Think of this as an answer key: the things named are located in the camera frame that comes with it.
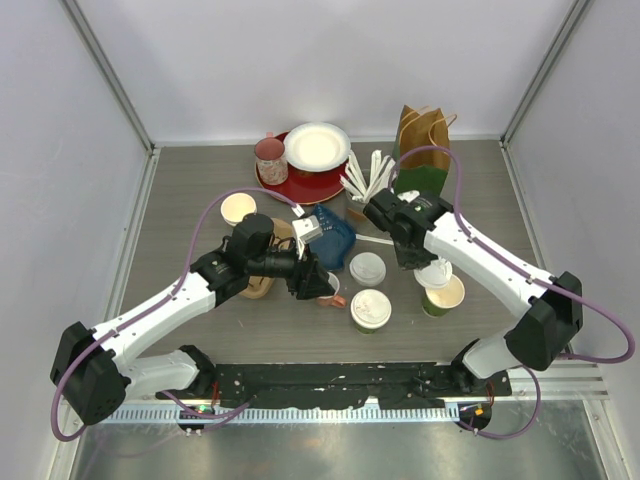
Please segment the green paper cups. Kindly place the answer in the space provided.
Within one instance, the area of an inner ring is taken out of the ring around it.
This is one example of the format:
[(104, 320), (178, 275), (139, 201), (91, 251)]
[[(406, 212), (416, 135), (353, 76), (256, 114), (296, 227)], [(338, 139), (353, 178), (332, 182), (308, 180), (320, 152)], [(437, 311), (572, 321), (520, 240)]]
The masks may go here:
[(230, 226), (236, 226), (245, 216), (256, 212), (257, 204), (254, 198), (241, 192), (227, 196), (220, 206), (220, 214)]

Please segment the stack of white lids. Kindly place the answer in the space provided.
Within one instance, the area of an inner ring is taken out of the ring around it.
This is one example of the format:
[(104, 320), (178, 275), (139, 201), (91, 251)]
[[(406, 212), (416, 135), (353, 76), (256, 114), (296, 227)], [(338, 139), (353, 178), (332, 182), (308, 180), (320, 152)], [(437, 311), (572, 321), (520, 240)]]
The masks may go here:
[(353, 279), (361, 286), (375, 287), (386, 277), (386, 265), (382, 258), (373, 252), (357, 254), (349, 264)]

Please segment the white cup lid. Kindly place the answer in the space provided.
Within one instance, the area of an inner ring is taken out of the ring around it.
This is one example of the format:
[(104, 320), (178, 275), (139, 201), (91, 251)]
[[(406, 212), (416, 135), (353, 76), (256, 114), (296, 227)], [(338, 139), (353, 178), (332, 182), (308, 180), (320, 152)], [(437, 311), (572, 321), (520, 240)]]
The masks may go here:
[(389, 298), (375, 289), (365, 289), (358, 292), (350, 304), (353, 321), (362, 323), (382, 323), (391, 318), (392, 306)]
[(426, 289), (439, 290), (445, 288), (453, 274), (452, 264), (443, 258), (433, 260), (428, 266), (415, 269), (414, 278)]

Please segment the small pink handled cup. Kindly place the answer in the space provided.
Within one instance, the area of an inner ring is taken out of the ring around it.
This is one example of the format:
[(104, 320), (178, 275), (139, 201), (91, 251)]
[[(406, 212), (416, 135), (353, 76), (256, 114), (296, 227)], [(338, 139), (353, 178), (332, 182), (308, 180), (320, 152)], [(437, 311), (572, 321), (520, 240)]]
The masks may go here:
[(341, 287), (340, 280), (333, 273), (329, 274), (329, 284), (333, 288), (333, 294), (316, 298), (316, 303), (323, 307), (345, 308), (347, 306), (347, 300), (339, 294)]

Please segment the green paper coffee cup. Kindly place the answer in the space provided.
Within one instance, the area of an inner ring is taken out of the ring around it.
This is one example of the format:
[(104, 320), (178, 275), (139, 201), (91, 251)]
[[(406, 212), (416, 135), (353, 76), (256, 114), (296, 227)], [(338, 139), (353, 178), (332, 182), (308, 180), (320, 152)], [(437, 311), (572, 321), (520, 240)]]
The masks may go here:
[(362, 334), (374, 334), (386, 326), (386, 322), (370, 324), (354, 321), (355, 328)]

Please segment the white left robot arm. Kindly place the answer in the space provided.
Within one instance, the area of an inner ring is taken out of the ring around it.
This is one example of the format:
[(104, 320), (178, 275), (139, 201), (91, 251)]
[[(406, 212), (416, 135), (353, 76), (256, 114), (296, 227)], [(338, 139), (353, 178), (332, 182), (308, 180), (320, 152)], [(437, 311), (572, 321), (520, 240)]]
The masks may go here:
[(195, 346), (162, 356), (142, 354), (177, 327), (244, 291), (252, 277), (282, 279), (298, 300), (332, 294), (329, 274), (308, 246), (322, 234), (317, 218), (302, 217), (292, 227), (292, 237), (279, 247), (273, 242), (273, 220), (249, 214), (220, 247), (189, 264), (159, 294), (93, 328), (80, 322), (68, 327), (51, 371), (57, 397), (90, 426), (126, 400), (162, 391), (193, 399), (210, 394), (216, 368)]

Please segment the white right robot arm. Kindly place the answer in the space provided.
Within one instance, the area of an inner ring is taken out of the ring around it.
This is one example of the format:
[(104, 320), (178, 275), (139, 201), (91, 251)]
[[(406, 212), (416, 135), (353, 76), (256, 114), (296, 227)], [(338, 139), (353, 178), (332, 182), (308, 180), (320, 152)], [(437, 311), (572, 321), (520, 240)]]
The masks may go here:
[(555, 277), (528, 264), (472, 227), (438, 196), (424, 192), (404, 200), (384, 189), (363, 213), (390, 234), (401, 267), (446, 259), (516, 318), (512, 328), (471, 342), (454, 358), (451, 380), (460, 393), (475, 394), (489, 377), (513, 367), (546, 370), (581, 329), (582, 308), (576, 298), (582, 284), (573, 274)]

